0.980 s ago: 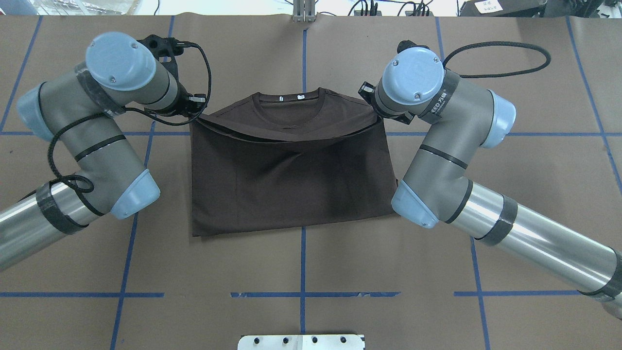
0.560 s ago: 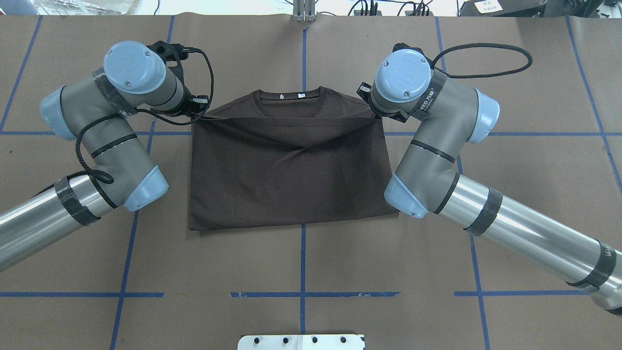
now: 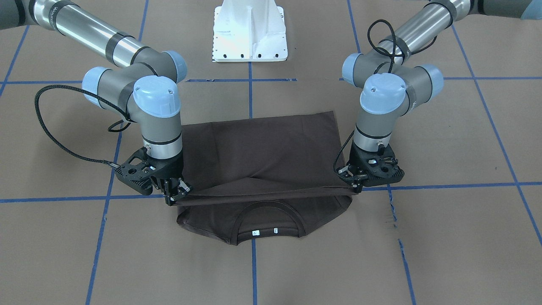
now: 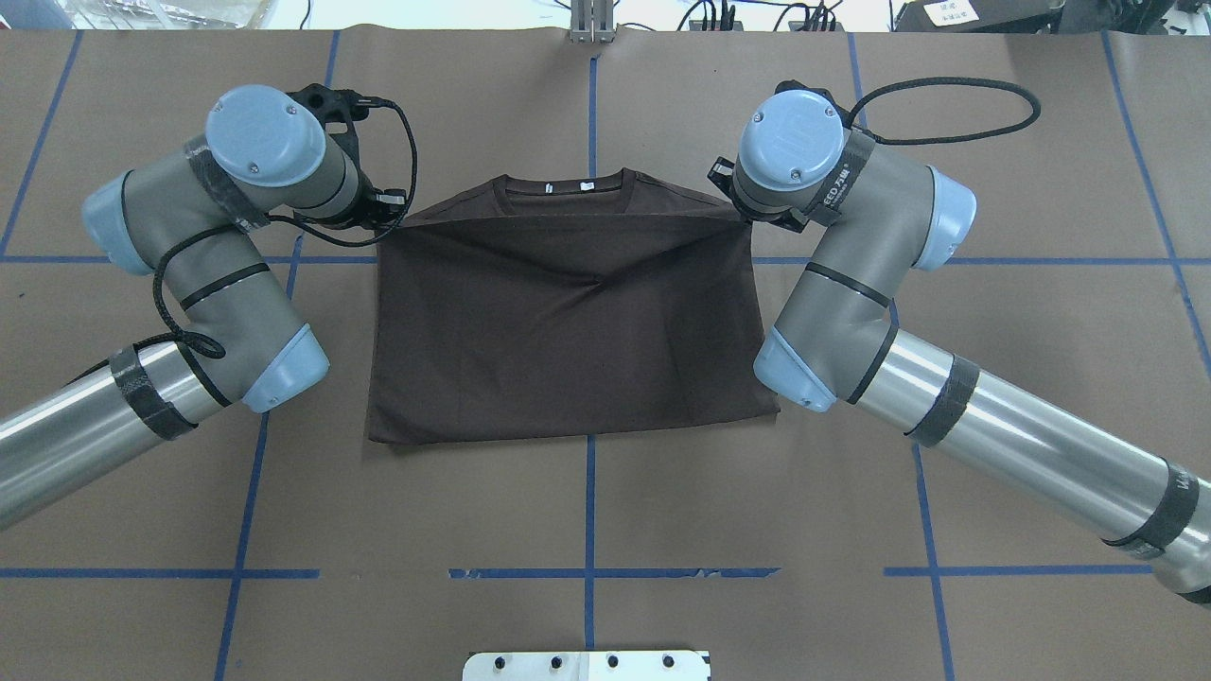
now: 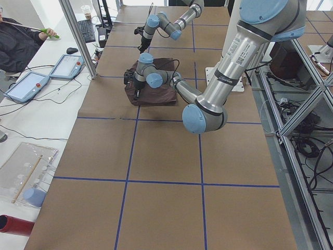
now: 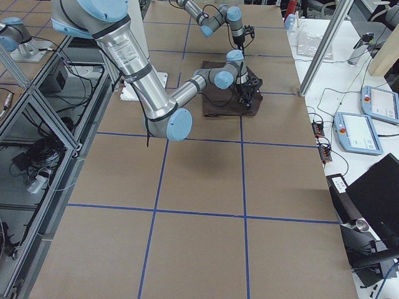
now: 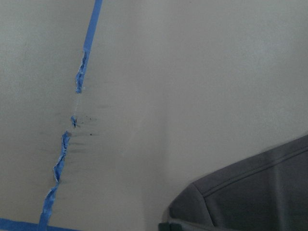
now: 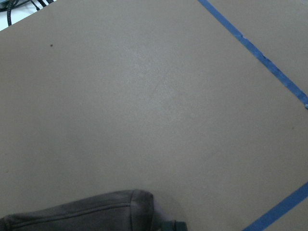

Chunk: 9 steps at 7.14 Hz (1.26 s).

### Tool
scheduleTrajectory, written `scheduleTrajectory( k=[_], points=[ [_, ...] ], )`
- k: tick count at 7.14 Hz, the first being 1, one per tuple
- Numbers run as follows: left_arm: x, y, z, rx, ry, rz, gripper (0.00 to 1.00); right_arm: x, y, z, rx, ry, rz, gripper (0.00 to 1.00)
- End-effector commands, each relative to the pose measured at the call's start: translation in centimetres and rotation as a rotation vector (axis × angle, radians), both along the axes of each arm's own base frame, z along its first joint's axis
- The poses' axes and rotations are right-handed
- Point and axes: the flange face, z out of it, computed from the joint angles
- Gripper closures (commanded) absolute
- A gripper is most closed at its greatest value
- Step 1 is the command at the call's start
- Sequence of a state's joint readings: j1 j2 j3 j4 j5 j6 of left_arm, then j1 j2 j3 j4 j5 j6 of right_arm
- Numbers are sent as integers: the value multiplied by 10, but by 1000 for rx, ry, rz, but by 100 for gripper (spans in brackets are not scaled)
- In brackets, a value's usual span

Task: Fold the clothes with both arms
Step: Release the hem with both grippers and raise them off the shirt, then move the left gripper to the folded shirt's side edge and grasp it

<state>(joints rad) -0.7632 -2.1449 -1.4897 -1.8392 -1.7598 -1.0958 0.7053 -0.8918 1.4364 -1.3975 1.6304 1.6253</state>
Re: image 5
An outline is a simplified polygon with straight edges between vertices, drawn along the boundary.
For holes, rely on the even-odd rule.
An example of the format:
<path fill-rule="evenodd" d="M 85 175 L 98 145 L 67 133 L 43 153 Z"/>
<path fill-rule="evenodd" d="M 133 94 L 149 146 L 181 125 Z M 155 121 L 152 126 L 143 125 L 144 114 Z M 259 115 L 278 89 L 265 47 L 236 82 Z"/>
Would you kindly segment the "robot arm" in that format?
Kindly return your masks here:
<path fill-rule="evenodd" d="M 146 52 L 155 31 L 161 28 L 177 40 L 182 30 L 201 16 L 203 1 L 187 1 L 188 11 L 171 22 L 165 13 L 149 15 L 137 33 L 142 36 L 140 57 L 133 75 L 137 87 L 159 88 L 169 85 L 186 101 L 182 113 L 184 127 L 201 134 L 222 128 L 227 121 L 224 103 L 237 85 L 262 44 L 301 37 L 305 30 L 306 1 L 241 1 L 237 33 L 227 51 L 216 65 L 204 92 L 190 86 L 178 72 L 159 70 L 153 56 Z"/>
<path fill-rule="evenodd" d="M 146 23 L 142 27 L 137 27 L 134 34 L 141 35 L 141 45 L 138 50 L 142 54 L 150 46 L 154 33 L 158 28 L 162 29 L 173 40 L 177 40 L 182 31 L 190 24 L 195 18 L 199 18 L 204 10 L 204 1 L 183 1 L 189 9 L 180 16 L 176 21 L 171 22 L 164 12 L 157 14 L 149 14 Z"/>

